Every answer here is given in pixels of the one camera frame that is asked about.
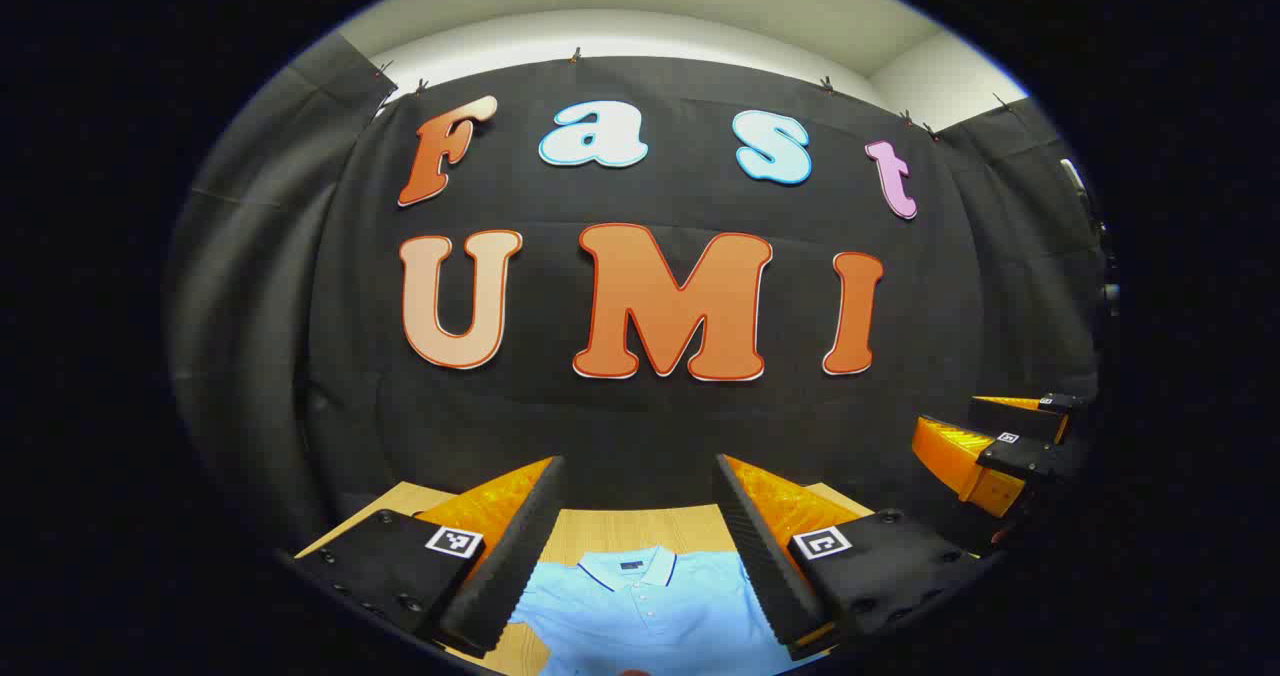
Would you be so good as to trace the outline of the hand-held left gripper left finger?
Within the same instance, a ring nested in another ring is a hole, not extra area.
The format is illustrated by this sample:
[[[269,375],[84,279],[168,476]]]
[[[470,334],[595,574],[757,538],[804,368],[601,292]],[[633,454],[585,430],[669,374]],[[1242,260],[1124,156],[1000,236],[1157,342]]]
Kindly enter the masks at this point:
[[[483,657],[550,538],[564,472],[552,456],[416,515],[375,510],[291,570],[388,632]]]

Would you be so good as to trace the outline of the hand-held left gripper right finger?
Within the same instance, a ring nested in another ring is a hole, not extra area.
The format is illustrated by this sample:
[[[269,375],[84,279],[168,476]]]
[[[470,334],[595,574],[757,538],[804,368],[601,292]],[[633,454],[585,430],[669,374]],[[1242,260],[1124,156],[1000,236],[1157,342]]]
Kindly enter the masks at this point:
[[[868,652],[986,574],[984,558],[900,510],[860,515],[727,455],[712,483],[767,622],[796,661]]]

